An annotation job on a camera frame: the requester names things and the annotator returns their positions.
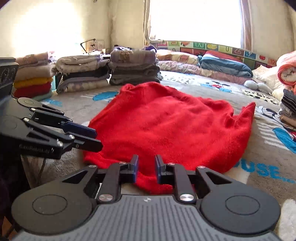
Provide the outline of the red knit sweater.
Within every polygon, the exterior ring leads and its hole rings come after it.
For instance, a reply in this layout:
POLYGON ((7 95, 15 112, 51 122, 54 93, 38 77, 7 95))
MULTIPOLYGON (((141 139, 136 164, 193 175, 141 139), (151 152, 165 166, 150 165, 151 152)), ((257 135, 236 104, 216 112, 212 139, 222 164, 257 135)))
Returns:
POLYGON ((205 166, 229 171, 243 156, 250 138, 255 103, 234 114, 224 100, 194 97, 155 82, 127 84, 90 121, 103 149, 85 151, 83 161, 105 169, 138 155, 136 186, 149 194, 170 194, 159 185, 155 157, 188 170, 205 166))

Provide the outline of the yellow red folded clothes stack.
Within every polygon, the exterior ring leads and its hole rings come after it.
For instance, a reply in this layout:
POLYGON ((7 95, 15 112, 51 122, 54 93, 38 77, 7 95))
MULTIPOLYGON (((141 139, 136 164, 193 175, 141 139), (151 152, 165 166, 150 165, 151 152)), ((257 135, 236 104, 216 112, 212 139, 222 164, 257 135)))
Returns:
POLYGON ((52 82, 57 74, 55 52, 49 51, 17 57, 18 70, 13 83, 13 96, 35 99, 52 94, 52 82))

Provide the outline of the beige grey folded clothes stack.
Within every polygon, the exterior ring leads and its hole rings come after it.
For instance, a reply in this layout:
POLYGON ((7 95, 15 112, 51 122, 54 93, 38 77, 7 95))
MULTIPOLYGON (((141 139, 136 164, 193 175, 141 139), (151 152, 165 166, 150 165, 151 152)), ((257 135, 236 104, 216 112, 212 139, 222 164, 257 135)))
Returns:
POLYGON ((62 77, 56 92, 61 94, 107 87, 107 79, 110 77, 109 62, 110 59, 102 55, 78 55, 58 59, 56 69, 62 77))

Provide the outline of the purple grey folded clothes stack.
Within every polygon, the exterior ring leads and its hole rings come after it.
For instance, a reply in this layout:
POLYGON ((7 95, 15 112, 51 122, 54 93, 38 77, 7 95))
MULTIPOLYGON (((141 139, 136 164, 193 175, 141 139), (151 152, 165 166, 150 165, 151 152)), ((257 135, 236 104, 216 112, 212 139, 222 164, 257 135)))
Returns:
POLYGON ((150 45, 142 49, 115 46, 108 64, 111 69, 111 85, 138 85, 163 79, 157 58, 157 50, 150 45))

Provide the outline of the striped folded clothes stack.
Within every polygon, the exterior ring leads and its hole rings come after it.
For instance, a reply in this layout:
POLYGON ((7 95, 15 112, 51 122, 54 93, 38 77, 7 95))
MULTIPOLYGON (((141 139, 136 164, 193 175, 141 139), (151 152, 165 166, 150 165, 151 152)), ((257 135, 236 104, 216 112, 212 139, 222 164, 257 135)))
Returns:
POLYGON ((295 94, 291 90, 284 89, 280 102, 280 121, 295 130, 295 94))

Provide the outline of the black desk lamp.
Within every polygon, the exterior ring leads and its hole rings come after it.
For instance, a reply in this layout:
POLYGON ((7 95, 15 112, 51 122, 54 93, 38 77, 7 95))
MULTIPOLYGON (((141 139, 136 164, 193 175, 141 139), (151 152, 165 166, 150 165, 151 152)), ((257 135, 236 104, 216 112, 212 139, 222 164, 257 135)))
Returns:
POLYGON ((90 40, 80 43, 80 46, 82 47, 82 49, 85 53, 89 53, 89 52, 92 52, 93 50, 96 50, 95 43, 96 43, 96 39, 93 38, 93 39, 90 39, 90 40))

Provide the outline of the pink floral mattress pad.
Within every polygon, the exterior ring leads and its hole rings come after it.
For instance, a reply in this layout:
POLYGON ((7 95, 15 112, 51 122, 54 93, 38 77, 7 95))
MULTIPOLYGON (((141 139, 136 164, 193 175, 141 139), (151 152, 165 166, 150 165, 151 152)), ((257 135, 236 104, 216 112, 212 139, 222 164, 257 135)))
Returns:
POLYGON ((251 77, 238 77, 235 75, 225 74, 222 72, 200 68, 196 65, 176 62, 176 61, 159 61, 159 67, 163 71, 178 72, 184 74, 194 74, 204 77, 223 80, 231 83, 243 85, 245 81, 252 80, 251 77))

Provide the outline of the floral pink pillow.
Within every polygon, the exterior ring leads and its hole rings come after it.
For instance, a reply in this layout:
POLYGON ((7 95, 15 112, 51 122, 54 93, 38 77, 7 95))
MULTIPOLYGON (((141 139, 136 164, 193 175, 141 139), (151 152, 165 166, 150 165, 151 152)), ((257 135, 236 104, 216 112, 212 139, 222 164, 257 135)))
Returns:
POLYGON ((199 58, 196 55, 164 49, 157 50, 156 57, 159 61, 175 61, 191 65, 198 65, 199 63, 199 58))

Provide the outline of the blue folded quilt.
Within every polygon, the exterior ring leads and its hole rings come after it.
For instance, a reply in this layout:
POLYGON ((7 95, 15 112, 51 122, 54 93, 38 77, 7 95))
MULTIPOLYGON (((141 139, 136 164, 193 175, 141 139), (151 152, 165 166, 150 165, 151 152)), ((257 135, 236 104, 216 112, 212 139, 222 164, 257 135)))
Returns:
POLYGON ((217 51, 208 50, 198 56, 198 65, 203 69, 234 75, 237 77, 252 78, 252 70, 236 57, 217 51))

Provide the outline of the grey plush toy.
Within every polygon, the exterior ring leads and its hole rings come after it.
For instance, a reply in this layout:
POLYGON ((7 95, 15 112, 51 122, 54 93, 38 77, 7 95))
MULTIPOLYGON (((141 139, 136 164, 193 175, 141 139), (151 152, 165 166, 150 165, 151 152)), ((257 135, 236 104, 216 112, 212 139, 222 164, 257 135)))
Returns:
POLYGON ((251 90, 272 94, 272 90, 264 83, 257 83, 254 80, 246 80, 243 85, 251 90))

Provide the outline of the white cream bedding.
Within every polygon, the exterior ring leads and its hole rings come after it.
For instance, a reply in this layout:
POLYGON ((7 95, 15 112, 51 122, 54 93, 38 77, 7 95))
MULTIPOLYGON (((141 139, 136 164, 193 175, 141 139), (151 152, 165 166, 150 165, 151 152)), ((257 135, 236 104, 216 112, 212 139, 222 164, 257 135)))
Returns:
POLYGON ((260 65, 252 70, 253 79, 266 84, 271 90, 271 95, 281 101, 285 86, 278 80, 278 67, 267 68, 260 65))

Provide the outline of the colourful alphabet foam mat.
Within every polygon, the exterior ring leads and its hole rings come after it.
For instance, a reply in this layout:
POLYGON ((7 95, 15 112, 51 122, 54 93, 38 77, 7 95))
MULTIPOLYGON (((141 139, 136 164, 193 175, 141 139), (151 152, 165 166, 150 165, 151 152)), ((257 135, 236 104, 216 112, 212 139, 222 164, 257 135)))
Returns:
POLYGON ((202 56, 208 51, 219 52, 233 56, 234 58, 246 64, 252 70, 259 67, 260 65, 267 68, 276 66, 276 60, 272 58, 256 54, 249 50, 229 47, 226 45, 187 41, 161 41, 160 43, 153 43, 152 45, 154 45, 157 49, 184 52, 196 56, 202 56))

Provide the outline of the window curtain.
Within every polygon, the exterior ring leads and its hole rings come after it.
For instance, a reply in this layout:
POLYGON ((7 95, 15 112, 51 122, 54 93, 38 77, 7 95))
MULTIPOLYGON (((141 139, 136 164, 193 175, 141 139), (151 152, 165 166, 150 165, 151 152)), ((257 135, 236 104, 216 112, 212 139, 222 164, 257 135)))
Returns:
POLYGON ((144 46, 147 46, 150 43, 150 0, 144 0, 144 21, 143 21, 143 32, 144 32, 144 46))

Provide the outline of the orange white rolled blanket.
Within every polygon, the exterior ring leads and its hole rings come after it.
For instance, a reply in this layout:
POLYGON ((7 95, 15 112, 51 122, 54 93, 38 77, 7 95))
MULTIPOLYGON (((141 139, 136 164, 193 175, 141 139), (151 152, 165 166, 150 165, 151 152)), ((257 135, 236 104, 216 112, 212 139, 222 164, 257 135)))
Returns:
POLYGON ((284 54, 276 62, 278 80, 290 86, 295 94, 296 51, 284 54))

